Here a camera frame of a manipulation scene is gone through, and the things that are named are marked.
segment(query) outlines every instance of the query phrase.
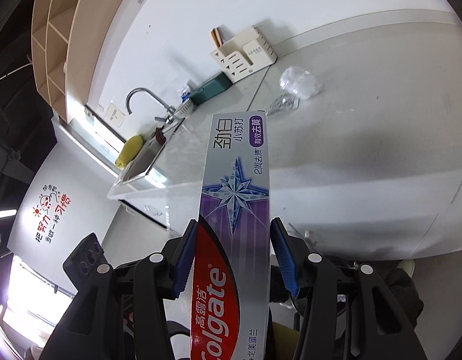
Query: colgate toothpaste box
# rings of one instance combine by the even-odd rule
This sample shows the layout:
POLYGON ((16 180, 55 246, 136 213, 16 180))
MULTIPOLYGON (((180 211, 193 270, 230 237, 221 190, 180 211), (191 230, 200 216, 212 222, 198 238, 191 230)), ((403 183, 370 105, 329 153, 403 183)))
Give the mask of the colgate toothpaste box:
POLYGON ((270 269, 264 112, 213 117, 199 214, 191 360, 262 360, 270 269))

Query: chrome faucet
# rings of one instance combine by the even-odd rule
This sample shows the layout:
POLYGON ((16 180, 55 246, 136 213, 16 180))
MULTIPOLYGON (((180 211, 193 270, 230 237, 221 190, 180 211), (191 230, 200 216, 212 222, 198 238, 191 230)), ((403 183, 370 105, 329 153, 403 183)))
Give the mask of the chrome faucet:
POLYGON ((128 93, 126 97, 126 110, 128 111, 128 115, 131 115, 133 111, 131 111, 131 108, 129 106, 129 101, 131 100, 131 96, 133 96, 135 93, 138 92, 144 92, 148 94, 151 98, 153 98, 157 103, 161 104, 165 109, 167 116, 166 117, 159 117, 156 116, 154 120, 157 122, 163 122, 166 124, 169 124, 174 121, 174 113, 176 112, 176 108, 174 108, 172 105, 168 105, 163 100, 161 100, 158 96, 156 96, 153 92, 151 92, 149 89, 146 88, 135 88, 133 89, 130 93, 128 93))

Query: yellow sponge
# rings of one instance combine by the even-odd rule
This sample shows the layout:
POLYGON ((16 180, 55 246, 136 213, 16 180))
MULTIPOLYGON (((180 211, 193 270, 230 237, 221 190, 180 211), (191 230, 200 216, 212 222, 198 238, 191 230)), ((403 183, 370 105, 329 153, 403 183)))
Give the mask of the yellow sponge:
POLYGON ((114 164, 119 169, 123 169, 132 161, 133 158, 136 157, 136 155, 143 147, 143 144, 143 138, 140 135, 135 135, 134 137, 128 139, 114 164))

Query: star graphic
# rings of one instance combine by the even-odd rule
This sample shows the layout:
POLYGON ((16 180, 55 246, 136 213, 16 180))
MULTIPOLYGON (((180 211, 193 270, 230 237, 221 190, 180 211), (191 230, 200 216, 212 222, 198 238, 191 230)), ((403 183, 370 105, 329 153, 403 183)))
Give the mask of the star graphic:
POLYGON ((269 196, 268 190, 255 187, 251 184, 252 179, 244 177, 240 159, 234 162, 233 173, 221 178, 220 185, 203 187, 203 194, 220 199, 220 203, 213 210, 226 206, 231 233, 234 233, 241 210, 252 213, 248 202, 264 200, 269 196))

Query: colgate logo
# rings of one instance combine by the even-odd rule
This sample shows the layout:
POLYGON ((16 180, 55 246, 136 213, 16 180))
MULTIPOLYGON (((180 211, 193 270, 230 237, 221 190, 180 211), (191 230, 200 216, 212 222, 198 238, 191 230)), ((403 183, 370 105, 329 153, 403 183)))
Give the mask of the colgate logo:
POLYGON ((230 360, 238 328, 239 305, 228 259, 214 232, 200 223, 194 258, 191 360, 230 360))

